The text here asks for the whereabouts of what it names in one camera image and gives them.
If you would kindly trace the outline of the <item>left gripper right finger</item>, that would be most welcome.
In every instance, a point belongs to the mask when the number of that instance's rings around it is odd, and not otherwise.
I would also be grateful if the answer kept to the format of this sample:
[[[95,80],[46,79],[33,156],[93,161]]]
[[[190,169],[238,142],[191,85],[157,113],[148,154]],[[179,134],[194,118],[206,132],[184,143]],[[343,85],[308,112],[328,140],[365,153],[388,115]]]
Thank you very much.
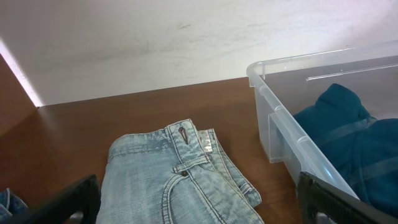
[[[396,218],[308,172],[300,173],[297,193],[303,223],[397,224]]]

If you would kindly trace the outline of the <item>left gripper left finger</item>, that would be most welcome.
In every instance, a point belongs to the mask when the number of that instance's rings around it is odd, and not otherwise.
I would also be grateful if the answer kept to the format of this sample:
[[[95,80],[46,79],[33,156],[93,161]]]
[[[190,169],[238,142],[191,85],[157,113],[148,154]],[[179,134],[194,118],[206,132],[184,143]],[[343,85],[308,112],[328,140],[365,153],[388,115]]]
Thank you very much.
[[[101,205],[101,192],[97,176],[89,175],[54,196],[39,207],[28,207],[3,223],[53,224],[95,223]]]

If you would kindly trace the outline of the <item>teal garment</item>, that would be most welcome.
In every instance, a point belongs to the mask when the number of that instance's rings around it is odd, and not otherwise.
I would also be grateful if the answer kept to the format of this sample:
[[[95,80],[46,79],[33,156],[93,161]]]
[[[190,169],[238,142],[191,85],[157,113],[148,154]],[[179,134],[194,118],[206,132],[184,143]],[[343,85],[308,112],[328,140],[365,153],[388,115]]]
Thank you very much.
[[[294,115],[362,202],[397,216],[397,119],[376,119],[334,83]]]

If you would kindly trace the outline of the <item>light blue jeans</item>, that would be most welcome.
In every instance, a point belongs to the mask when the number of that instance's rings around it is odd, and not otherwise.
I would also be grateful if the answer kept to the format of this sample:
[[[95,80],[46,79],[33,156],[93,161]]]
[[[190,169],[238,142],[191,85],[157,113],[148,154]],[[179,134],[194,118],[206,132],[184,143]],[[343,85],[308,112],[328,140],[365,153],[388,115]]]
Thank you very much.
[[[261,223],[261,195],[190,119],[109,148],[98,223]]]

